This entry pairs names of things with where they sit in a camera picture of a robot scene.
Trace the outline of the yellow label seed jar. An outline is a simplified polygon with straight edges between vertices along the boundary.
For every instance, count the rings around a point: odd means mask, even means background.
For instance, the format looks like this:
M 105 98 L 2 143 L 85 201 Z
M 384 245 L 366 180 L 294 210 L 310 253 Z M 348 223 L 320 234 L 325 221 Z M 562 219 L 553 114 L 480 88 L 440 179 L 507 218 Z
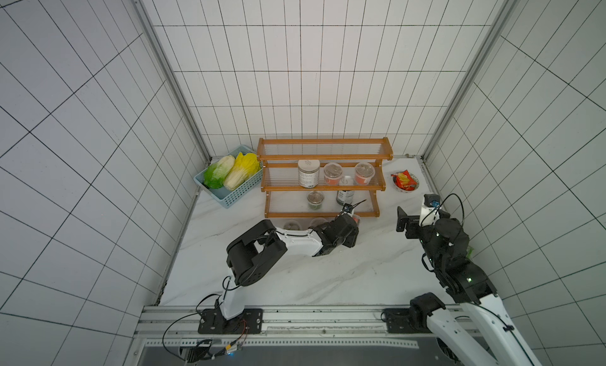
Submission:
M 284 228 L 284 230 L 292 231 L 292 230 L 301 230 L 302 226 L 296 220 L 288 220 L 288 221 L 284 222 L 284 224 L 282 225 L 282 228 Z

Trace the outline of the red label seed jar top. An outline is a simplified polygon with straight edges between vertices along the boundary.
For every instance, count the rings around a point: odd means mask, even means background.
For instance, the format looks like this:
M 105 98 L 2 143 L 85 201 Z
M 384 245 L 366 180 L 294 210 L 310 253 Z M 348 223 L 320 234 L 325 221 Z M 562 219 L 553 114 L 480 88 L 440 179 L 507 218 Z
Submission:
M 329 224 L 325 218 L 315 218 L 309 224 L 309 229 L 321 230 Z

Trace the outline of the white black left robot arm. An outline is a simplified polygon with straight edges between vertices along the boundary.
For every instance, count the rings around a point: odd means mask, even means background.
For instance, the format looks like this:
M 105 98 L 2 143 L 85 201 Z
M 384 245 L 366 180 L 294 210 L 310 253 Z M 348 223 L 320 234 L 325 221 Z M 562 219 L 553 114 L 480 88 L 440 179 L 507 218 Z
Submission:
M 219 303 L 221 315 L 232 320 L 243 314 L 245 288 L 265 277 L 285 255 L 326 256 L 339 246 L 354 247 L 358 234 L 358 222 L 348 212 L 307 230 L 286 230 L 269 219 L 260 221 L 227 246 L 232 276 Z

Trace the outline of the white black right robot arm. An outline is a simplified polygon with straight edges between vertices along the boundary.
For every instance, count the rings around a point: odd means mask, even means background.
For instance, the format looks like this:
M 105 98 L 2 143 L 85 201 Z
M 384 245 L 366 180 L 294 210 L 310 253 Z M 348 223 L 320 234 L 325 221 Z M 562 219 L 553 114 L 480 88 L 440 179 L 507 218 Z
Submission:
M 470 242 L 462 223 L 440 208 L 422 207 L 420 215 L 399 208 L 396 230 L 423 247 L 422 261 L 452 300 L 482 334 L 473 338 L 434 293 L 410 302 L 412 328 L 435 334 L 464 365 L 539 365 L 540 361 L 514 325 L 496 286 L 467 257 Z

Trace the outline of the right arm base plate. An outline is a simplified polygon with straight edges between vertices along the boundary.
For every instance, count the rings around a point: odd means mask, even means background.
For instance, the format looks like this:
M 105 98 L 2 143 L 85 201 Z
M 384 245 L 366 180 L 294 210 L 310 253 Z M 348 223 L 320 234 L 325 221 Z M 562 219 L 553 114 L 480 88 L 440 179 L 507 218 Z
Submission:
M 384 309 L 380 316 L 389 334 L 427 334 L 427 316 L 415 308 Z

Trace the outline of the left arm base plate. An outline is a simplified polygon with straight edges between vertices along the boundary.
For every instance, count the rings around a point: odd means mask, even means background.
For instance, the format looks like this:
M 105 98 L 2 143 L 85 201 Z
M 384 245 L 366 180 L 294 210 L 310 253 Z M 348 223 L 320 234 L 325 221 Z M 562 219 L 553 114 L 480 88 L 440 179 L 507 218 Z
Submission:
M 199 334 L 260 334 L 264 311 L 245 309 L 233 319 L 225 319 L 219 308 L 204 309 L 200 315 Z

